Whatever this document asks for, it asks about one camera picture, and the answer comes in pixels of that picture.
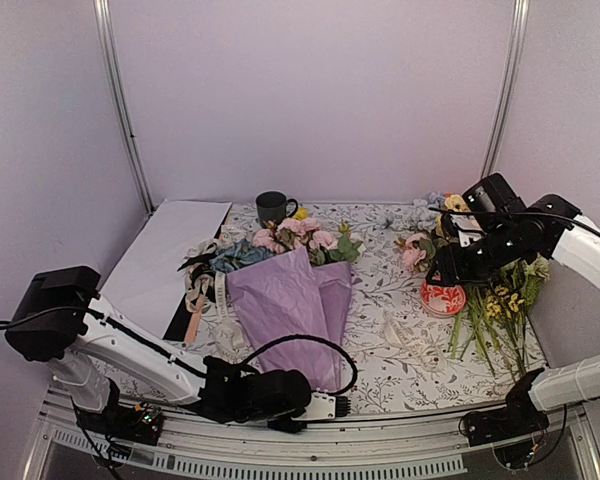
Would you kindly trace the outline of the white printed ribbon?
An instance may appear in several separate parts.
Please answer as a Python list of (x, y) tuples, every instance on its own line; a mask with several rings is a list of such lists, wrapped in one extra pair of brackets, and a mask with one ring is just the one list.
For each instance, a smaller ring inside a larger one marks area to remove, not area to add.
[[(191, 258), (200, 254), (217, 253), (219, 249), (228, 247), (233, 243), (248, 238), (248, 232), (233, 226), (223, 224), (219, 234), (211, 240), (200, 243), (197, 247), (188, 250), (184, 257)], [(185, 333), (181, 341), (184, 348), (194, 345), (199, 337), (205, 315), (215, 318), (211, 326), (207, 326), (208, 336), (211, 338), (211, 346), (215, 350), (215, 356), (227, 361), (237, 361), (243, 354), (249, 351), (246, 335), (239, 322), (231, 313), (231, 305), (226, 285), (226, 274), (216, 272), (215, 295), (216, 302), (211, 303), (203, 295), (200, 295), (193, 303), (185, 299)]]

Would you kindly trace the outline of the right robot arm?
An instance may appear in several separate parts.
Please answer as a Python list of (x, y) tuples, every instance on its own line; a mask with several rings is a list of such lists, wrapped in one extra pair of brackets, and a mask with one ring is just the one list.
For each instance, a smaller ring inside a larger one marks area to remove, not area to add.
[(450, 244), (435, 256), (427, 276), (438, 286), (480, 286), (517, 260), (552, 260), (579, 275), (559, 280), (569, 288), (563, 305), (552, 295), (537, 320), (540, 338), (561, 367), (525, 374), (506, 396), (497, 427), (517, 436), (535, 417), (557, 407), (600, 398), (600, 230), (580, 208), (556, 194), (525, 205), (505, 178), (494, 173), (470, 187), (465, 216), (476, 219), (480, 237)]

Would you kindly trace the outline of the yellow flower stem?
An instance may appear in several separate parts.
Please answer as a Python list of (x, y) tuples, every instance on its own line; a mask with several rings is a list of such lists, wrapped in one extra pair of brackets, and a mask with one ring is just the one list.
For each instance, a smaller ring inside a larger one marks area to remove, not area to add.
[(304, 221), (309, 218), (308, 210), (304, 207), (299, 207), (296, 213), (292, 216), (292, 219), (297, 221)]

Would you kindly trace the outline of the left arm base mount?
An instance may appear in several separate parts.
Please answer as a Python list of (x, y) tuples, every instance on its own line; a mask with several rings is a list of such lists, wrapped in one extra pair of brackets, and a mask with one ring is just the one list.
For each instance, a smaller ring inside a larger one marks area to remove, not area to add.
[(125, 440), (156, 446), (161, 436), (164, 416), (159, 409), (107, 406), (94, 413), (73, 404), (79, 427), (103, 435), (107, 440)]

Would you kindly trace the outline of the blue hydrangea stem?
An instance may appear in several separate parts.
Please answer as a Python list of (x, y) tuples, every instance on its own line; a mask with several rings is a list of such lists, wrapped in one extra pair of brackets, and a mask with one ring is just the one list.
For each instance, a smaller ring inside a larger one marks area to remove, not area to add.
[(210, 260), (214, 271), (229, 274), (272, 258), (274, 253), (265, 247), (255, 247), (247, 239), (219, 249)]

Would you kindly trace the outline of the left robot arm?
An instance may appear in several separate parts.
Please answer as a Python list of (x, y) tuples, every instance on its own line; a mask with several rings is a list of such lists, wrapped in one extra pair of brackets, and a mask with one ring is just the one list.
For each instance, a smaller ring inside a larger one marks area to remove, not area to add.
[(220, 424), (295, 421), (310, 407), (313, 394), (301, 372), (259, 373), (180, 350), (128, 320), (98, 292), (99, 280), (87, 266), (36, 274), (13, 316), (0, 320), (0, 331), (25, 360), (46, 364), (76, 407), (106, 433), (121, 433), (129, 415), (96, 360)]

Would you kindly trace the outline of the pink wrapping paper sheet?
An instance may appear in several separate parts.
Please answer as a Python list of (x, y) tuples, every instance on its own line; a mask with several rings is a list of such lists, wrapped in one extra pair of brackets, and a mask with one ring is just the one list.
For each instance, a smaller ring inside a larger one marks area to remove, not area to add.
[[(230, 304), (250, 345), (258, 349), (278, 338), (304, 334), (339, 345), (352, 301), (347, 262), (313, 267), (302, 248), (227, 275)], [(342, 357), (308, 340), (284, 342), (257, 357), (263, 372), (298, 370), (312, 388), (343, 387)]]

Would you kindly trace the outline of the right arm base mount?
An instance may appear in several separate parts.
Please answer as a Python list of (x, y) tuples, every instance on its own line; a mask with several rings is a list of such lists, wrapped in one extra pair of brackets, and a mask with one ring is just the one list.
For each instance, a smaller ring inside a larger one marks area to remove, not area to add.
[(509, 440), (548, 427), (547, 415), (537, 410), (530, 400), (507, 400), (501, 408), (471, 411), (458, 425), (470, 446)]

